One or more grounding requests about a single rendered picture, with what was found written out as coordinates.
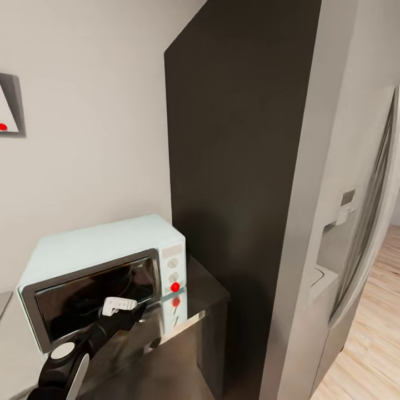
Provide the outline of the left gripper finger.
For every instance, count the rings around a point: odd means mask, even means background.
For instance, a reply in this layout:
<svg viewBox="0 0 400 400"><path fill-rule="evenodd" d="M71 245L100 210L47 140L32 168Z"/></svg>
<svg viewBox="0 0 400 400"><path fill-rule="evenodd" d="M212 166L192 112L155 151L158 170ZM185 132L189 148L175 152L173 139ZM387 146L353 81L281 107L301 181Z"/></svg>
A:
<svg viewBox="0 0 400 400"><path fill-rule="evenodd" d="M139 307L135 312L133 312L133 324L139 323L141 320L143 313L147 307L147 303L143 304L141 307Z"/></svg>

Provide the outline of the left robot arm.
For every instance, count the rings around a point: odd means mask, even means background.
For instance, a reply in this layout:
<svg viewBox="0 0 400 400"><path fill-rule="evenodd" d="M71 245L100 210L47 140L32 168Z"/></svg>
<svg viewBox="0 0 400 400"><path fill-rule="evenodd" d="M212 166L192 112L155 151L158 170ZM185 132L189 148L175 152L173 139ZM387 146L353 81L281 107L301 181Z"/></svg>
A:
<svg viewBox="0 0 400 400"><path fill-rule="evenodd" d="M75 400L89 361L119 331L129 332L139 323L147 303L132 312L137 301L107 297L98 321L51 351L39 375L38 388L26 400Z"/></svg>

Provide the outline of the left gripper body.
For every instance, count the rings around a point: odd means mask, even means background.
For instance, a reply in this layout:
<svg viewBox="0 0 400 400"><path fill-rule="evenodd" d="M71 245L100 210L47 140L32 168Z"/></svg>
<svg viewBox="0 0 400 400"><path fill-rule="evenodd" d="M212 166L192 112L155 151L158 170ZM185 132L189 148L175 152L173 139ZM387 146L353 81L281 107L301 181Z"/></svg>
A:
<svg viewBox="0 0 400 400"><path fill-rule="evenodd" d="M98 321L93 326L98 326L105 333L105 344L119 331L129 332L133 328L133 312L120 309L111 316L103 315L104 307L98 310Z"/></svg>

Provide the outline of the microwave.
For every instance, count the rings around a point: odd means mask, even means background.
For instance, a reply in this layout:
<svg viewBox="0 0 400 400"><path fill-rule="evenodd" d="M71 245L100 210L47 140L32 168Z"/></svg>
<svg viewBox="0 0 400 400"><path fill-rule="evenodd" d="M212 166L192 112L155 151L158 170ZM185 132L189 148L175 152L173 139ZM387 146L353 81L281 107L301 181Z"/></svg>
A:
<svg viewBox="0 0 400 400"><path fill-rule="evenodd" d="M185 236L152 214L40 238L15 291L47 353L90 329L107 297L135 312L185 285Z"/></svg>

